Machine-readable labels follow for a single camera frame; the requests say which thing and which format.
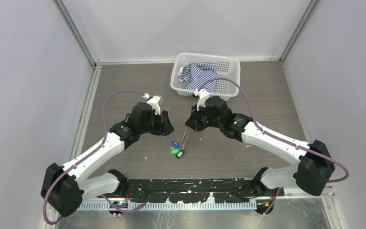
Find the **blue key tag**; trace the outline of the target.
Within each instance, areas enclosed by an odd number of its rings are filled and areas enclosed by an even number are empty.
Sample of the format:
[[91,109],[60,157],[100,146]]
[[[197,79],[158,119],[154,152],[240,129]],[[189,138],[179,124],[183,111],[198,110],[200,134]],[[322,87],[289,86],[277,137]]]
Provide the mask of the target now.
[[175,148],[180,148],[180,144],[176,141],[173,141],[172,145],[175,147]]

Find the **green key tag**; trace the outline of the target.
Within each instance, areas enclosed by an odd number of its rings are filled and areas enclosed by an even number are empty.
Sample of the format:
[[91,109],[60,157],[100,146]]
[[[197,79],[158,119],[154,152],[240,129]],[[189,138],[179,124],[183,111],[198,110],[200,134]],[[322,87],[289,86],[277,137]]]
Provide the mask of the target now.
[[180,149],[179,149],[179,148],[175,148],[175,149],[171,149],[171,150],[170,150],[170,154],[171,154],[171,155],[178,154],[179,152],[180,152]]

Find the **black key tag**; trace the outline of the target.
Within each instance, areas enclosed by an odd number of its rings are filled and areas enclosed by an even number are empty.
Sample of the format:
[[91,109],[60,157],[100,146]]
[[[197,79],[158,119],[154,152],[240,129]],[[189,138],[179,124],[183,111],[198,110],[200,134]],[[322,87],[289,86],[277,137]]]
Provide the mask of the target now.
[[184,155],[184,152],[183,151],[180,151],[175,156],[176,156],[176,158],[181,158],[183,155]]

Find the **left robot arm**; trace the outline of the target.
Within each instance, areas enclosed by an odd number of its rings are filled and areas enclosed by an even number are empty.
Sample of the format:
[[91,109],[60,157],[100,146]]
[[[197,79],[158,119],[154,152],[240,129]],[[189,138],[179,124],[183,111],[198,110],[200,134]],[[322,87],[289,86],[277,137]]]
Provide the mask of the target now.
[[112,157],[137,142],[141,135],[167,136],[174,131],[168,111],[155,104],[137,103],[126,118],[107,129],[104,137],[77,158],[59,166],[47,167],[41,196],[62,217],[73,214],[81,205],[96,196],[111,193],[120,198],[126,194],[126,178],[115,170],[99,177],[90,175]]

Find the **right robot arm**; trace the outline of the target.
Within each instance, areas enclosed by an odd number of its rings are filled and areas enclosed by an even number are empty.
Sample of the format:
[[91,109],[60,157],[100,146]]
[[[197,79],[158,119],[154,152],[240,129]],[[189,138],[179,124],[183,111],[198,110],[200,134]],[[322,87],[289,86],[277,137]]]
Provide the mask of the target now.
[[185,126],[197,132],[208,127],[217,128],[230,139],[260,147],[288,162],[288,167],[262,168],[258,172],[253,190],[260,196],[278,187],[293,186],[319,196],[335,170],[323,142],[299,141],[257,125],[253,118],[232,112],[226,101],[218,96],[207,98],[204,105],[193,105]]

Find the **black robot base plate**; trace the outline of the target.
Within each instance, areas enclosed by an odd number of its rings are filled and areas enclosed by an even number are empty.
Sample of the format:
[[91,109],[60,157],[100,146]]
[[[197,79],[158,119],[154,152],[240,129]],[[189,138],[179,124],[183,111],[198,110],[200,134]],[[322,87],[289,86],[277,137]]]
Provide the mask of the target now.
[[272,199],[278,189],[268,189],[246,178],[129,179],[108,198],[125,198],[136,203],[245,203],[253,198]]

